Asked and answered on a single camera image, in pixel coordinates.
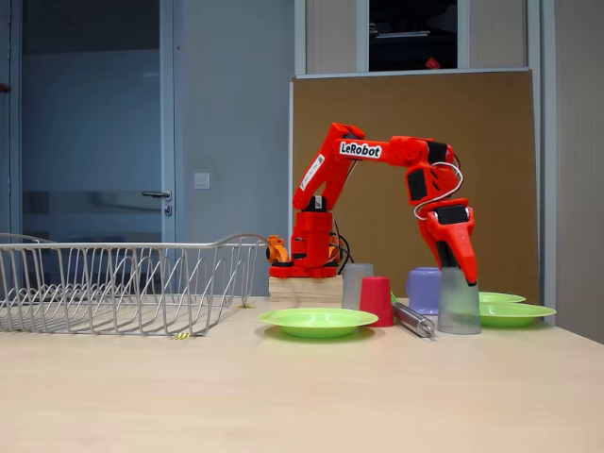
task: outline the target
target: wooden block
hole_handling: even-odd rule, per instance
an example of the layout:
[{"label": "wooden block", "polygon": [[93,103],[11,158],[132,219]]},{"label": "wooden block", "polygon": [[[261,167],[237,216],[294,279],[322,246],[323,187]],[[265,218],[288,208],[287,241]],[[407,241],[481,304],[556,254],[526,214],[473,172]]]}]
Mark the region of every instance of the wooden block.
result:
[{"label": "wooden block", "polygon": [[342,303],[342,276],[330,278],[269,277],[268,292],[272,302]]}]

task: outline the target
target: red cup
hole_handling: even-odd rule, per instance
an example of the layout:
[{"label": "red cup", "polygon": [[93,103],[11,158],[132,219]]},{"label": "red cup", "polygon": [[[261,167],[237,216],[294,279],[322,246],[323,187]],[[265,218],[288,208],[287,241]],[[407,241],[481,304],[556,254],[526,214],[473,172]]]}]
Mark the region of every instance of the red cup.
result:
[{"label": "red cup", "polygon": [[387,277],[363,277],[359,310],[377,316],[369,327],[392,327],[394,325],[393,304],[390,299],[390,280]]}]

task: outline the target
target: purple cup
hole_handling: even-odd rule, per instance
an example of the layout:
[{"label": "purple cup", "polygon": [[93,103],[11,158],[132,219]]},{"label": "purple cup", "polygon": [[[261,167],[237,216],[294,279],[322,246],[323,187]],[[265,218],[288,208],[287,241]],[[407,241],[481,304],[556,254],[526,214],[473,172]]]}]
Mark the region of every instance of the purple cup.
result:
[{"label": "purple cup", "polygon": [[441,271],[438,267],[417,267],[407,277],[409,307],[420,314],[438,314]]}]

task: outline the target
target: light switch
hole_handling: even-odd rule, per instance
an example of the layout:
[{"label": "light switch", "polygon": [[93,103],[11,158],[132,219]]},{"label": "light switch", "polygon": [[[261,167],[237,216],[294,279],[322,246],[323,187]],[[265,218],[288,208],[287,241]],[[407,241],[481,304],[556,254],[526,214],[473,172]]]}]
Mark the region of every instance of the light switch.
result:
[{"label": "light switch", "polygon": [[204,190],[210,188],[210,174],[209,173],[195,173],[193,176],[193,185],[196,190]]}]

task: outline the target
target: wire dish rack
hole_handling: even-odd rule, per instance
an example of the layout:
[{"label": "wire dish rack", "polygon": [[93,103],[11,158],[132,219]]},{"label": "wire dish rack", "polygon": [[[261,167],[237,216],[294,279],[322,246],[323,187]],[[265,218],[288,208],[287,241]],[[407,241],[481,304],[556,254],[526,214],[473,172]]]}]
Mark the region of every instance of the wire dish rack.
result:
[{"label": "wire dish rack", "polygon": [[0,243],[0,332],[203,336],[246,307],[261,236],[216,243]]}]

